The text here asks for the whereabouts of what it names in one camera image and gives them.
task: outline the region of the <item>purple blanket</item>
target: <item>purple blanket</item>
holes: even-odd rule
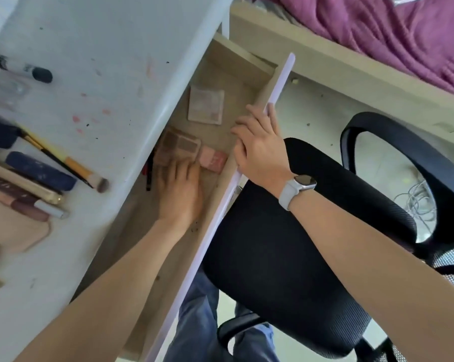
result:
[[[454,94],[454,0],[279,0],[317,35]]]

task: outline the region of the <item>person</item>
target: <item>person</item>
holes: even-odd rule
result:
[[[288,180],[309,173],[290,171],[274,107],[268,106],[268,114],[247,109],[250,115],[239,117],[231,130],[237,136],[236,161],[249,180],[279,198]],[[115,360],[166,256],[200,213],[199,172],[197,163],[183,161],[171,163],[165,176],[158,176],[159,217],[151,230],[16,361]],[[345,288],[408,361],[454,362],[454,286],[448,280],[315,190],[297,194],[289,210]],[[207,361],[218,303],[218,291],[212,287],[201,271],[195,276],[166,361]],[[238,306],[237,312],[246,310]],[[237,359],[245,362],[278,360],[272,329],[265,324],[244,333],[235,350]]]

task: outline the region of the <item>bed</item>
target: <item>bed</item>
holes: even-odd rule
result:
[[[279,1],[234,2],[230,39],[454,143],[454,0]]]

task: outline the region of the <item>forearm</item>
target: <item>forearm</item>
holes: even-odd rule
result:
[[[315,191],[291,212],[339,280],[411,362],[454,361],[454,286]]]
[[[16,361],[114,361],[138,320],[160,267],[182,236],[181,230],[157,221],[137,245],[69,304]]]

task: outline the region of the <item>gray watch band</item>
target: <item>gray watch band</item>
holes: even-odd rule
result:
[[[284,189],[279,196],[279,204],[284,208],[286,211],[289,211],[289,204],[290,201],[299,194],[300,190],[302,189],[302,185],[296,182],[294,179],[291,179],[286,182]]]

